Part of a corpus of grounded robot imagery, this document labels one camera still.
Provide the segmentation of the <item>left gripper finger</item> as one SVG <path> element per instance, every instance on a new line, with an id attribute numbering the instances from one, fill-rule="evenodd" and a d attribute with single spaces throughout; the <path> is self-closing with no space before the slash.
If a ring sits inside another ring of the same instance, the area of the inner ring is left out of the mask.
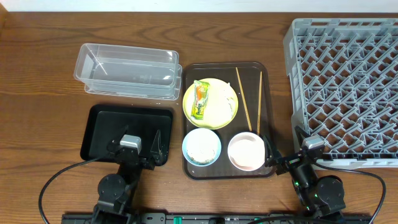
<path id="1" fill-rule="evenodd" d="M 107 145 L 107 149 L 119 149 L 120 148 L 120 142 L 123 138 L 123 136 L 127 133 L 129 129 L 128 125 L 125 125 L 125 127 L 122 128 L 119 132 L 116 133 L 115 136 L 113 136 L 110 140 L 110 142 Z"/>
<path id="2" fill-rule="evenodd" d="M 161 136 L 160 136 L 160 130 L 158 129 L 154 141 L 152 143 L 150 153 L 152 154 L 152 157 L 154 158 L 155 164 L 156 165 L 162 165 L 163 164 L 163 152 L 162 152 L 162 146 L 161 146 Z"/>

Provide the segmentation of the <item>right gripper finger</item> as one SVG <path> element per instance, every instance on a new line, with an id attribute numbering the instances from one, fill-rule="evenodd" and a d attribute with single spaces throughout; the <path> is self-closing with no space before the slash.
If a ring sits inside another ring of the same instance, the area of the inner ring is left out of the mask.
<path id="1" fill-rule="evenodd" d="M 264 146 L 265 146 L 265 150 L 266 150 L 264 166 L 265 167 L 275 166 L 276 159 L 275 159 L 274 153 L 275 153 L 276 148 L 274 147 L 273 143 L 267 136 L 263 136 L 263 141 L 264 141 Z"/>
<path id="2" fill-rule="evenodd" d="M 298 144 L 300 147 L 302 147 L 304 139 L 309 138 L 310 135 L 304 129 L 302 129 L 299 125 L 296 125 L 294 127 L 294 130 L 295 130 L 295 133 L 297 136 Z"/>

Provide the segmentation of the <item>pink bowl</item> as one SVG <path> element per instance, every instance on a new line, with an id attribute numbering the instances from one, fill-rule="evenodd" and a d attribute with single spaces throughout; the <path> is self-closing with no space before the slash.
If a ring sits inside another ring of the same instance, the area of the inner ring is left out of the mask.
<path id="1" fill-rule="evenodd" d="M 250 132 L 235 135 L 228 144 L 227 153 L 232 165 L 246 172 L 258 170 L 266 159 L 264 141 Z"/>

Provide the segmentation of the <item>light blue bowl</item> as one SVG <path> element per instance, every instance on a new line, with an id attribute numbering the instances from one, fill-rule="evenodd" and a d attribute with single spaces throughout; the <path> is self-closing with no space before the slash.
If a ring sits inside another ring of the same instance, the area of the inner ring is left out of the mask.
<path id="1" fill-rule="evenodd" d="M 213 164 L 219 158 L 221 154 L 221 140 L 210 129 L 196 128 L 184 137 L 182 153 L 191 165 L 206 167 Z"/>

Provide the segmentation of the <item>wooden chopstick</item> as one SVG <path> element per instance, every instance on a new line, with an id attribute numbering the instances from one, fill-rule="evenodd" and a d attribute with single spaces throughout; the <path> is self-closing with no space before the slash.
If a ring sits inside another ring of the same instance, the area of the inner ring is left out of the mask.
<path id="1" fill-rule="evenodd" d="M 258 93 L 258 107 L 257 107 L 257 135 L 260 135 L 261 127 L 261 98 L 262 98 L 262 72 L 259 76 L 259 93 Z"/>
<path id="2" fill-rule="evenodd" d="M 238 67 L 235 67 L 235 69 L 236 69 L 236 75 L 237 75 L 238 84 L 239 84 L 239 90 L 240 90 L 241 98 L 242 98 L 242 101 L 243 101 L 244 112 L 245 112 L 245 115 L 246 115 L 246 121 L 247 121 L 247 124 L 248 124 L 249 131 L 251 132 L 252 131 L 252 125 L 251 125 L 251 120 L 250 120 L 249 113 L 248 113 L 248 108 L 247 108 L 247 104 L 246 104 L 246 99 L 245 99 L 245 95 L 244 95 L 243 86 L 242 86 L 242 83 L 241 83 L 239 70 L 238 70 Z"/>

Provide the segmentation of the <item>white tissue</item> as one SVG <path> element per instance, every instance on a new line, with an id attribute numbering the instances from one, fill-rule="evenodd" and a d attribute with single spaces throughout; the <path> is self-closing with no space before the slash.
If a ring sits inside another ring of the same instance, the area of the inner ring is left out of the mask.
<path id="1" fill-rule="evenodd" d="M 236 109 L 236 103 L 234 100 L 235 92 L 231 88 L 230 83 L 225 83 L 223 85 L 222 95 L 224 102 L 228 105 L 229 114 L 234 115 L 234 111 Z"/>

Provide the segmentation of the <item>green snack wrapper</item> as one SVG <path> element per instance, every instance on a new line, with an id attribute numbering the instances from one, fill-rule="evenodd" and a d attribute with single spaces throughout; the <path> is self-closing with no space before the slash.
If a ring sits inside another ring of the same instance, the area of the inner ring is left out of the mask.
<path id="1" fill-rule="evenodd" d="M 193 119 L 203 119 L 208 102 L 209 89 L 210 84 L 208 82 L 194 81 L 194 102 L 191 111 Z"/>

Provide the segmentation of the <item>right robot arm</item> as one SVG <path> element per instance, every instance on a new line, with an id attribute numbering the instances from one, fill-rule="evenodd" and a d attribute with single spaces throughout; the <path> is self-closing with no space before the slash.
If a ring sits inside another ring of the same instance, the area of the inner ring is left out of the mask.
<path id="1" fill-rule="evenodd" d="M 342 209 L 346 208 L 345 191 L 342 180 L 335 175 L 317 176 L 313 165 L 325 148 L 324 140 L 316 135 L 309 135 L 301 127 L 295 132 L 301 148 L 299 152 L 282 156 L 267 137 L 263 137 L 266 149 L 266 167 L 274 167 L 277 175 L 289 173 L 292 185 L 305 207 L 305 214 L 312 218 L 324 218 L 333 222 L 344 220 Z"/>

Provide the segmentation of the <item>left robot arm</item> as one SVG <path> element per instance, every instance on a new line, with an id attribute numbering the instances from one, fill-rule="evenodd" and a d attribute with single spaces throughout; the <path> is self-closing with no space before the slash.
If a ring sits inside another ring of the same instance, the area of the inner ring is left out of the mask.
<path id="1" fill-rule="evenodd" d="M 129 127 L 112 138 L 106 149 L 109 157 L 119 164 L 118 172 L 103 177 L 98 184 L 99 199 L 94 207 L 92 223 L 140 223 L 141 216 L 132 211 L 131 202 L 142 170 L 154 170 L 164 161 L 158 129 L 150 147 L 142 146 L 142 139 L 128 135 Z"/>

